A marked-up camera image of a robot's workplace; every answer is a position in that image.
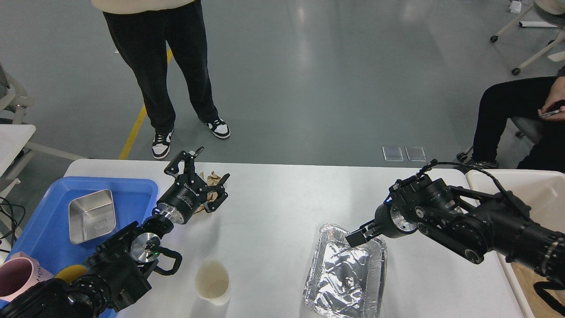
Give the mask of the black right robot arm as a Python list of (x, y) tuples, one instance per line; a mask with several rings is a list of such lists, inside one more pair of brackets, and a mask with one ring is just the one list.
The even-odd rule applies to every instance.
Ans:
[(437, 165), (434, 159), (395, 181), (373, 220), (350, 233), (347, 243), (357, 247), (379, 235), (399, 238), (419, 231), (474, 264), (496, 251), (543, 276), (551, 287), (564, 287), (563, 233), (533, 221), (531, 208), (497, 179), (495, 194), (446, 185), (427, 174)]

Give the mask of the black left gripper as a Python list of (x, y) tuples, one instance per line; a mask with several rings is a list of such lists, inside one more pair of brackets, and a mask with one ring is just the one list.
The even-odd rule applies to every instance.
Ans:
[(175, 181), (157, 200), (157, 214), (172, 223), (184, 225), (199, 207), (206, 213), (214, 212), (228, 197), (225, 183), (230, 173), (222, 177), (211, 173), (205, 181), (196, 173), (195, 159), (203, 150), (180, 151), (164, 169)]

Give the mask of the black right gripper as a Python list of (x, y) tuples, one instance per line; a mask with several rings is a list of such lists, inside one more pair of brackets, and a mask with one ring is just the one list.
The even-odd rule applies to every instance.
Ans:
[(386, 201), (376, 209), (374, 220), (364, 223), (345, 239), (349, 246), (358, 247), (380, 235), (396, 239), (417, 230), (417, 226), (409, 222), (396, 205)]

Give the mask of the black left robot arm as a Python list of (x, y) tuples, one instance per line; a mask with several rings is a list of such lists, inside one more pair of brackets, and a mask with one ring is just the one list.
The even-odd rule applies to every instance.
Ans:
[(164, 169), (175, 180), (143, 224), (130, 223), (85, 258), (85, 272), (70, 279), (50, 278), (26, 288), (1, 310), (3, 318), (97, 318), (108, 308), (119, 312), (151, 289), (152, 273), (174, 275), (182, 255), (161, 245), (176, 224), (186, 224), (199, 207), (214, 212), (228, 197), (223, 175), (208, 185), (195, 170), (203, 151), (181, 151)]

